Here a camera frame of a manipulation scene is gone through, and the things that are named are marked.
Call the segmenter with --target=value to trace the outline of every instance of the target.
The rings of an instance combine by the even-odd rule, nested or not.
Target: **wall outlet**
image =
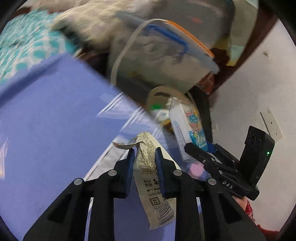
[[[281,129],[271,109],[266,108],[265,110],[261,111],[260,114],[269,135],[271,136],[272,139],[274,139],[275,143],[277,143],[280,139],[283,138],[283,134],[281,133]]]

